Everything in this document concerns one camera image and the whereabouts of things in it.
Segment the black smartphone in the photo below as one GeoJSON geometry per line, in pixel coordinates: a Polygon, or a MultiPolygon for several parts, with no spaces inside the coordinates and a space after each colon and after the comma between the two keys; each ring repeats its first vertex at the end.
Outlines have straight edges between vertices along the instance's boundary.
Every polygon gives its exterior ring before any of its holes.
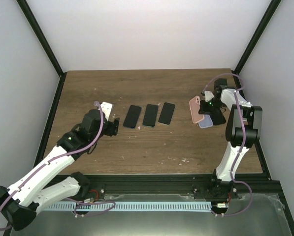
{"type": "Polygon", "coordinates": [[[147,127],[154,127],[156,124],[157,113],[159,106],[147,104],[142,125],[147,127]]]}
{"type": "Polygon", "coordinates": [[[123,126],[134,129],[138,122],[142,108],[136,105],[130,105],[127,115],[125,117],[123,126]]]}
{"type": "Polygon", "coordinates": [[[170,125],[175,110],[175,104],[165,102],[163,104],[158,122],[165,125],[170,125]]]}

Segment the phone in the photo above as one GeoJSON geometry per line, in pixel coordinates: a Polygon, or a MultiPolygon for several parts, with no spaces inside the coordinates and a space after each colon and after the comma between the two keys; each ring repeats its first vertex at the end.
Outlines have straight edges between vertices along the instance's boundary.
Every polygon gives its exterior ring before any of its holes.
{"type": "Polygon", "coordinates": [[[200,97],[195,96],[189,101],[190,113],[192,122],[194,124],[204,120],[204,115],[199,113],[200,110],[200,97]]]}
{"type": "Polygon", "coordinates": [[[210,115],[204,115],[204,119],[198,123],[201,129],[210,128],[213,126],[213,121],[210,115]]]}

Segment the black phone case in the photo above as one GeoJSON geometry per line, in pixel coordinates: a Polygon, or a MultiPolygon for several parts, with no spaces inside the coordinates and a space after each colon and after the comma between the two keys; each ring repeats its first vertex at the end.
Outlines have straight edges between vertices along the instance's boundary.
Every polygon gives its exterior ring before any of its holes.
{"type": "Polygon", "coordinates": [[[226,119],[220,110],[216,110],[210,113],[210,118],[214,126],[222,125],[226,123],[226,119]]]}

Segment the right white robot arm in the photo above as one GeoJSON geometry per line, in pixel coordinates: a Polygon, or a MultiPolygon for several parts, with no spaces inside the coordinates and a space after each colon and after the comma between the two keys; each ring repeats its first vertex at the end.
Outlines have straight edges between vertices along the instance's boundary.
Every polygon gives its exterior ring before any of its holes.
{"type": "Polygon", "coordinates": [[[237,182],[235,173],[241,160],[260,139],[262,108],[246,101],[240,94],[242,89],[229,86],[227,79],[216,77],[211,81],[214,91],[204,88],[201,92],[204,98],[200,100],[198,113],[209,115],[214,124],[227,124],[227,148],[207,190],[211,197],[219,198],[237,182]]]}

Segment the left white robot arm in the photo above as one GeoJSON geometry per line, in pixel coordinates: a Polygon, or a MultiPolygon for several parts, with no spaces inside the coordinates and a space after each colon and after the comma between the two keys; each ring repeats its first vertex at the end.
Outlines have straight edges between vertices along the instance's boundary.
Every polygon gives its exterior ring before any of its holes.
{"type": "Polygon", "coordinates": [[[69,197],[81,200],[89,195],[90,182],[80,172],[50,187],[47,184],[83,154],[90,154],[102,136],[117,135],[119,119],[109,121],[113,105],[96,105],[98,108],[89,110],[29,173],[9,187],[0,186],[0,231],[22,230],[55,202],[69,197]]]}

